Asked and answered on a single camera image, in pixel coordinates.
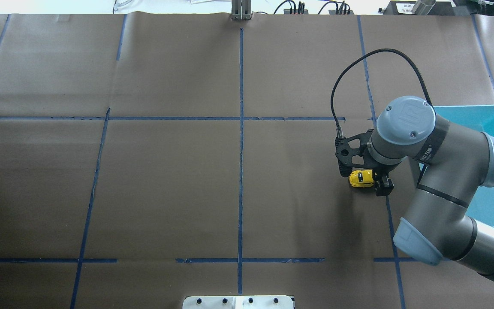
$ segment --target light blue joint cap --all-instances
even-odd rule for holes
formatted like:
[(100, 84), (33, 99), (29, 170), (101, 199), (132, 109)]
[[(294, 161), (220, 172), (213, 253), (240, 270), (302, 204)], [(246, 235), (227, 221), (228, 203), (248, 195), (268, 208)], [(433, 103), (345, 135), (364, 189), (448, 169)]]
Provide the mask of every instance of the light blue joint cap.
[(404, 218), (400, 219), (394, 244), (415, 260), (426, 264), (436, 266), (443, 260), (441, 252)]
[(413, 145), (425, 140), (434, 130), (436, 113), (424, 99), (399, 97), (384, 109), (377, 119), (377, 131), (394, 145)]

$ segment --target robotic arm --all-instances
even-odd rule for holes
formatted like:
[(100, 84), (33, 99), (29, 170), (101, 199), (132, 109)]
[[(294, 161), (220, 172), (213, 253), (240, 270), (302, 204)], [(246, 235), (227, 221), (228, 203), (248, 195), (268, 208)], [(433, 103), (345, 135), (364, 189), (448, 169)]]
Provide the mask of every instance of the robotic arm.
[[(352, 139), (360, 140), (358, 149), (349, 147)], [(437, 265), (449, 258), (494, 281), (494, 227), (466, 216), (478, 186), (494, 186), (494, 137), (451, 123), (426, 100), (405, 96), (388, 105), (374, 130), (347, 139), (337, 123), (335, 146), (341, 175), (352, 167), (373, 169), (377, 195), (390, 194), (388, 172), (406, 157), (425, 164), (394, 244), (421, 262)], [(352, 164), (356, 155), (364, 164)]]

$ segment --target white label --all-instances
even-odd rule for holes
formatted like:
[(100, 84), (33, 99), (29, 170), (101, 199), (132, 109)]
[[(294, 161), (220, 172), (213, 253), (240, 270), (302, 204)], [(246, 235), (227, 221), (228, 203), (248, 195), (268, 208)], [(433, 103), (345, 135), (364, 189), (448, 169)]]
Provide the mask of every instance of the white label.
[(410, 3), (396, 3), (396, 7), (398, 8), (398, 13), (400, 14), (414, 14), (413, 5), (414, 4), (410, 4)]

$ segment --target yellow toy car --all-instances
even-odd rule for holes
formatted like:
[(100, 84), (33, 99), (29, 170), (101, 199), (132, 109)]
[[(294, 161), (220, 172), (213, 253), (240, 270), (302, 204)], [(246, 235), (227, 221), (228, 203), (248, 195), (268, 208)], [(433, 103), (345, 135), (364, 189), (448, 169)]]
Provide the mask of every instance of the yellow toy car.
[(370, 188), (373, 186), (372, 170), (355, 170), (349, 176), (350, 185), (354, 188)]

